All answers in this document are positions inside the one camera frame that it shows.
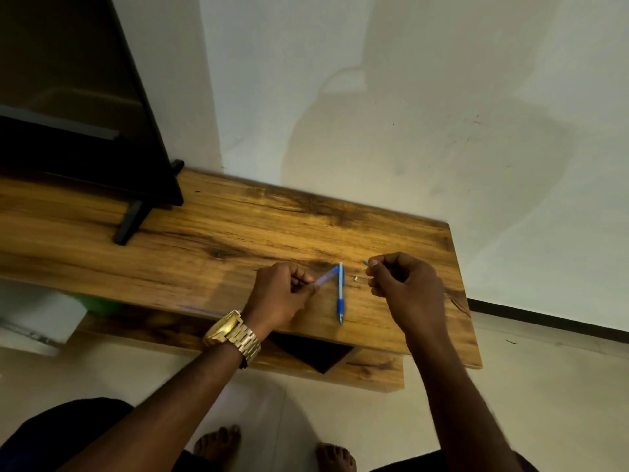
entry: tv stand leg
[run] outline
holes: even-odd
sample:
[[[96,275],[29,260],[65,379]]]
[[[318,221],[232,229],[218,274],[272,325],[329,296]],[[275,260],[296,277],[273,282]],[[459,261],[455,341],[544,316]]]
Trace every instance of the tv stand leg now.
[[[175,159],[170,163],[172,172],[177,175],[184,168],[184,161]],[[126,245],[133,234],[139,229],[146,216],[157,206],[157,202],[150,200],[134,200],[129,204],[129,208],[124,214],[122,223],[118,226],[114,235],[114,243],[118,245]]]

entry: baseboard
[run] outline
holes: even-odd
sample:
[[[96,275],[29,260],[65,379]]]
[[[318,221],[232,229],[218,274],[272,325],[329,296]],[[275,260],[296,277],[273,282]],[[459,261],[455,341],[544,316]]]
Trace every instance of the baseboard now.
[[[534,325],[548,326],[558,330],[572,331],[582,335],[594,336],[597,338],[609,339],[621,343],[629,343],[629,332],[606,328],[604,326],[591,325],[566,318],[553,317],[543,313],[535,313],[526,309],[511,308],[510,306],[496,305],[480,300],[467,300],[472,311],[486,313],[495,317],[510,318]]]

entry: person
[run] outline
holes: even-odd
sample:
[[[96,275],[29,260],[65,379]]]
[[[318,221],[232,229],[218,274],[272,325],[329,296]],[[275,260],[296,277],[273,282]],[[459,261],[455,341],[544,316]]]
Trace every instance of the person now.
[[[419,369],[441,450],[379,472],[535,471],[513,452],[446,330],[444,286],[428,263],[405,253],[369,259],[371,293],[386,300]],[[242,311],[263,340],[304,308],[317,286],[303,268],[277,263],[258,270]],[[240,429],[220,428],[183,451],[243,356],[229,341],[209,348],[136,408],[97,398],[62,404],[26,421],[0,448],[3,471],[224,471]],[[346,449],[319,444],[321,472],[356,472]]]

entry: gold watch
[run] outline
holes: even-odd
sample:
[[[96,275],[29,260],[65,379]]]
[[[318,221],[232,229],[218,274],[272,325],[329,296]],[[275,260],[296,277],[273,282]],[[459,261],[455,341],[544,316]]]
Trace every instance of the gold watch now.
[[[253,331],[245,326],[240,312],[236,309],[232,309],[218,320],[203,337],[203,342],[208,346],[214,346],[225,341],[232,342],[244,356],[240,369],[245,369],[251,364],[262,349],[260,340],[257,339]]]

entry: foot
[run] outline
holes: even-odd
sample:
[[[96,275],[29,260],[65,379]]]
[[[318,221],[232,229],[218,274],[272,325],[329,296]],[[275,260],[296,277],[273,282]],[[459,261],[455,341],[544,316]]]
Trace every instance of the foot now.
[[[319,472],[356,472],[356,460],[347,449],[332,444],[319,444],[316,450]]]
[[[239,445],[240,428],[237,425],[232,425],[229,430],[221,427],[219,430],[201,437],[194,444],[193,454],[209,460],[218,465],[220,470],[226,472],[236,457]]]

